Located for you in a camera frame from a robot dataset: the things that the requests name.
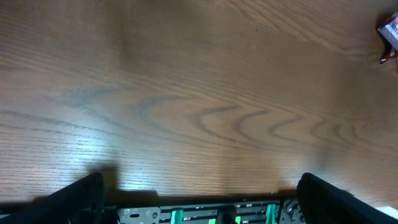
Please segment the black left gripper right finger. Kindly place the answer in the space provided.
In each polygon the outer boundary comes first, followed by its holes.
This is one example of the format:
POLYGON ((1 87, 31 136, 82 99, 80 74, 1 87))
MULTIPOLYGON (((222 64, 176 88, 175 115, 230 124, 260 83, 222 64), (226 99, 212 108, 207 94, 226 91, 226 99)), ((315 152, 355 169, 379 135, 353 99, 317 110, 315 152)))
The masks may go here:
POLYGON ((307 224, 397 224, 397 219, 306 172, 297 199, 307 224))

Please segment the red purple snack bag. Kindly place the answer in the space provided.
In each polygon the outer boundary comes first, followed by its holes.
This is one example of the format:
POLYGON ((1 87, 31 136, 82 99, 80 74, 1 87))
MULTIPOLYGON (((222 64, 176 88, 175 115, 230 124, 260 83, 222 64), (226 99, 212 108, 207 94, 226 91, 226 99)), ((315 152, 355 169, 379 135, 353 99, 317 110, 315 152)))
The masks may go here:
POLYGON ((380 64, 384 64, 391 58, 397 58, 397 11, 382 21, 376 30, 384 44, 380 64))

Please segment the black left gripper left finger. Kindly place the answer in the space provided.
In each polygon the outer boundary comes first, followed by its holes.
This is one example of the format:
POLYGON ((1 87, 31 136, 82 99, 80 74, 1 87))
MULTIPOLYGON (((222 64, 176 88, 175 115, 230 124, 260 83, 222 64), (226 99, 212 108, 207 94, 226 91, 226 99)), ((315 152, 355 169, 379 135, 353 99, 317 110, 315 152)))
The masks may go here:
POLYGON ((100 223, 105 200, 103 175, 90 174, 46 197, 42 203, 1 219, 3 224, 80 223, 80 212, 89 210, 85 223, 100 223))

